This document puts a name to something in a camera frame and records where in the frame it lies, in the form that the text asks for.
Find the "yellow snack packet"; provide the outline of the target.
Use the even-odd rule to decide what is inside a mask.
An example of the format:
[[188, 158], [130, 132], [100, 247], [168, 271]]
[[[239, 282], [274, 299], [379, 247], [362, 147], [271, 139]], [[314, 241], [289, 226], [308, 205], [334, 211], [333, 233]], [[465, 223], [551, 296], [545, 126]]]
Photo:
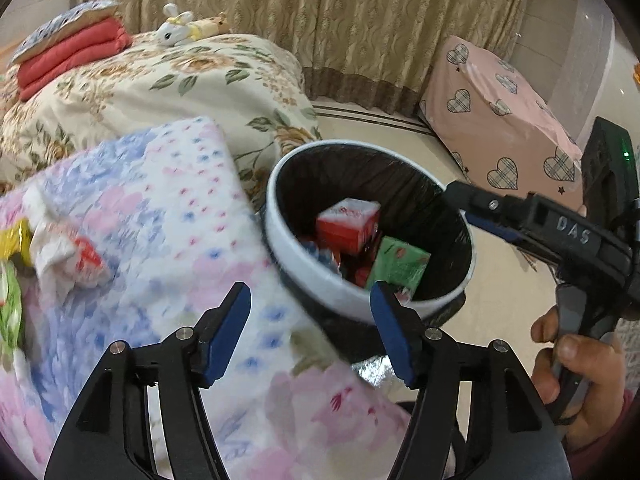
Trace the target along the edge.
[[0, 232], [0, 257], [12, 261], [16, 266], [32, 267], [30, 256], [32, 230], [26, 218], [17, 220], [13, 226]]

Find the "white plastic bag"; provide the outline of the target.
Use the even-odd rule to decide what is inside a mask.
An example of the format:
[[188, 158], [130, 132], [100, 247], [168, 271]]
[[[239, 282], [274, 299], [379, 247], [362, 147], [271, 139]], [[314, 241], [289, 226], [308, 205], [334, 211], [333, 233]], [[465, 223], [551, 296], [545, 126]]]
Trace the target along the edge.
[[92, 241], [53, 210], [38, 185], [25, 191], [23, 210], [32, 230], [29, 255], [42, 292], [62, 300], [75, 287], [93, 288], [111, 279], [111, 269]]

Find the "red snack wrapper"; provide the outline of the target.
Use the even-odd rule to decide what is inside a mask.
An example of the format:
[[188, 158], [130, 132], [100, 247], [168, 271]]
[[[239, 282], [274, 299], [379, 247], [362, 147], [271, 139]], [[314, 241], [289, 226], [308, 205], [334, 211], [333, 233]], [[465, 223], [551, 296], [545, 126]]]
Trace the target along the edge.
[[360, 266], [355, 270], [354, 274], [352, 274], [352, 282], [360, 288], [366, 288], [371, 270], [372, 266], [370, 264]]

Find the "red white milk carton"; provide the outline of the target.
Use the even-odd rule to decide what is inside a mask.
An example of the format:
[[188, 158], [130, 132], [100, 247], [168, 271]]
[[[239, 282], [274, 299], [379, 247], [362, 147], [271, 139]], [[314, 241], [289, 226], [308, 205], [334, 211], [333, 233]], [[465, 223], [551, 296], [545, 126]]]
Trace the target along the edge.
[[356, 256], [378, 232], [380, 210], [378, 202], [345, 198], [318, 214], [317, 240], [342, 254]]

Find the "white bunny plush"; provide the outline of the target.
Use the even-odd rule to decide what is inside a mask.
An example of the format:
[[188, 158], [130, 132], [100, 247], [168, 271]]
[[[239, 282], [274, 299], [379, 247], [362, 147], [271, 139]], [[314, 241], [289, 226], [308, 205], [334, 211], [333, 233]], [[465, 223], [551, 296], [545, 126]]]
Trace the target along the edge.
[[190, 27], [193, 21], [192, 12], [180, 12], [175, 3], [166, 3], [163, 14], [166, 20], [154, 34], [154, 39], [160, 46], [178, 47], [194, 41]]

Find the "green snack bag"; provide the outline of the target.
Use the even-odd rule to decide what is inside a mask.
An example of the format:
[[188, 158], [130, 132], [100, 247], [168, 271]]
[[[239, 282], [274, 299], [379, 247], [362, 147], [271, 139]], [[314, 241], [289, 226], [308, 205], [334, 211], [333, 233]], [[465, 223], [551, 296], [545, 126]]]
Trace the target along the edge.
[[12, 366], [14, 352], [21, 349], [24, 339], [21, 284], [12, 262], [1, 261], [1, 366]]

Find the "folded red blanket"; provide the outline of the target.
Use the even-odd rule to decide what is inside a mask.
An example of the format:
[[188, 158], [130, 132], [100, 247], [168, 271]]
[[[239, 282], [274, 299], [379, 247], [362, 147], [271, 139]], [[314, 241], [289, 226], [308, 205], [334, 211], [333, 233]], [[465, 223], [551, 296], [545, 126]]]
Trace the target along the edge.
[[20, 64], [17, 71], [20, 100], [28, 101], [72, 68], [110, 58], [131, 45], [132, 37], [117, 18], [89, 25]]

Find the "pink floral bed sheet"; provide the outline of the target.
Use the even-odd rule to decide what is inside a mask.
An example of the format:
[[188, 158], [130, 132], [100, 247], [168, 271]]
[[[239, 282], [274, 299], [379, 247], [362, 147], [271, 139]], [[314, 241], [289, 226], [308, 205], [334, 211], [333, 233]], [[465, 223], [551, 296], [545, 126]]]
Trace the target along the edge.
[[226, 374], [202, 394], [235, 479], [383, 479], [409, 417], [337, 359], [285, 289], [224, 134], [183, 119], [106, 141], [1, 200], [2, 226], [39, 192], [110, 266], [111, 279], [44, 299], [21, 282], [23, 341], [1, 365], [1, 433], [36, 478], [108, 345], [155, 344], [242, 281], [250, 317]]

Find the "pink heart cloth cover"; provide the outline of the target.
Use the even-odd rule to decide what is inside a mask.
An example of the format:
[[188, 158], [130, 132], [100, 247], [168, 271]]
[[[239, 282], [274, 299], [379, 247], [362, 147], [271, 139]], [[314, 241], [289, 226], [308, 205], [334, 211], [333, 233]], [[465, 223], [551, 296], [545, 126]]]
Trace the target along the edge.
[[447, 38], [420, 110], [470, 183], [582, 206], [582, 150], [524, 76], [492, 52]]

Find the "green drink carton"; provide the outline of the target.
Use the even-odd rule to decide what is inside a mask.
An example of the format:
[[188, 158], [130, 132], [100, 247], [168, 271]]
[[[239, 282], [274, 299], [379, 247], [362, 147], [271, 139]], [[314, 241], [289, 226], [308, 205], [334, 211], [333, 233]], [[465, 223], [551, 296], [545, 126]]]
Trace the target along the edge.
[[390, 285], [400, 301], [407, 302], [416, 293], [430, 259], [429, 252], [397, 238], [383, 237], [367, 279], [366, 289], [370, 290], [377, 281], [384, 281]]

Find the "blue patterned pillow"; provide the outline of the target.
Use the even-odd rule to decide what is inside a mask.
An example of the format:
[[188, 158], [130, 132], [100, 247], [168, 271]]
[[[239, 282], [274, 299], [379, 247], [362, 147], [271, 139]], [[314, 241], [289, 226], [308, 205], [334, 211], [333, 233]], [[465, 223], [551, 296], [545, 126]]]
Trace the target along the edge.
[[117, 13], [118, 8], [119, 3], [112, 0], [79, 3], [70, 10], [51, 18], [27, 36], [14, 51], [9, 64], [21, 64], [30, 60], [76, 32], [111, 18]]

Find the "beige patterned curtain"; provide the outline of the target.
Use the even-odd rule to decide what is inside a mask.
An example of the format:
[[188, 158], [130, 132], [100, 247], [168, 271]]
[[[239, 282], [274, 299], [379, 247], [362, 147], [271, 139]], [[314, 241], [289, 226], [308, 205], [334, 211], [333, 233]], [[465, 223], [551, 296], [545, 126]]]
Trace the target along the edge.
[[508, 58], [527, 0], [113, 0], [132, 32], [150, 32], [175, 3], [225, 13], [235, 32], [269, 39], [303, 67], [311, 99], [412, 115], [436, 53], [458, 36]]

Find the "cream floral quilt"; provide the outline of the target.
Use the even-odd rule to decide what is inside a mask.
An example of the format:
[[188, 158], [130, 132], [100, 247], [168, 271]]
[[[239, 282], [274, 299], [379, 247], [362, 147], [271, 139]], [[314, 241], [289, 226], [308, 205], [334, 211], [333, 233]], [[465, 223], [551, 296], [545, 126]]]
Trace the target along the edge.
[[253, 203], [284, 155], [321, 138], [303, 70], [288, 50], [245, 34], [163, 48], [139, 34], [127, 50], [69, 70], [26, 102], [17, 69], [2, 75], [2, 192], [103, 141], [196, 116], [224, 130]]

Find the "white blue bag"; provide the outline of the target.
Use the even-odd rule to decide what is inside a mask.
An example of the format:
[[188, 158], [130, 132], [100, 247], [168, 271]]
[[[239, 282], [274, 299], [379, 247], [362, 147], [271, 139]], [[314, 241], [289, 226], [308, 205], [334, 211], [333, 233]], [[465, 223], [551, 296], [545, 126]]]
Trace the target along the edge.
[[342, 274], [342, 257], [337, 249], [319, 245], [315, 240], [309, 238], [302, 238], [299, 243], [314, 260], [326, 269], [337, 275]]

